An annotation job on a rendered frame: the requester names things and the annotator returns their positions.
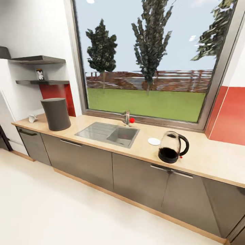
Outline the paper coffee filter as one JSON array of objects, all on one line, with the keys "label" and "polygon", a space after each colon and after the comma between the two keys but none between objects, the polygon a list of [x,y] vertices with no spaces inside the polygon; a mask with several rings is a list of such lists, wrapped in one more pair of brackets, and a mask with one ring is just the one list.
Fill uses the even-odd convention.
[{"label": "paper coffee filter", "polygon": [[34,123],[36,120],[38,120],[37,118],[35,118],[34,116],[29,116],[29,121],[31,123]]}]

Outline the bottle of coffee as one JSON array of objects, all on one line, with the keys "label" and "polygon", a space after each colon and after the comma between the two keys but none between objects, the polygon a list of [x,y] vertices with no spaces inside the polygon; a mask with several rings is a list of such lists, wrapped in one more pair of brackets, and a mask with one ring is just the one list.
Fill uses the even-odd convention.
[{"label": "bottle of coffee", "polygon": [[44,72],[43,72],[42,69],[37,69],[37,73],[39,75],[39,80],[40,81],[45,81],[46,80],[45,77],[44,77]]}]

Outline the electric kettle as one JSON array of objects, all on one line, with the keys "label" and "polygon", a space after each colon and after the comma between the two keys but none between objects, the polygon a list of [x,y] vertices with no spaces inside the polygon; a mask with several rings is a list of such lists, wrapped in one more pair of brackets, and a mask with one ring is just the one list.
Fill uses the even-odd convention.
[{"label": "electric kettle", "polygon": [[[181,152],[181,139],[186,143],[186,149]],[[158,157],[169,164],[176,163],[179,157],[189,151],[190,145],[187,138],[174,131],[168,131],[161,140]]]}]

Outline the saucer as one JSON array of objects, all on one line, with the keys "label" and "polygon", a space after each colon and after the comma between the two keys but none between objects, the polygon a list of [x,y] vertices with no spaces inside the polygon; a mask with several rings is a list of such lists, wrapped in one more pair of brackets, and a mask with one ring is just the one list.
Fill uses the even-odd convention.
[{"label": "saucer", "polygon": [[148,142],[149,142],[149,144],[152,144],[152,145],[160,145],[160,143],[161,143],[161,141],[156,139],[156,138],[148,139]]}]

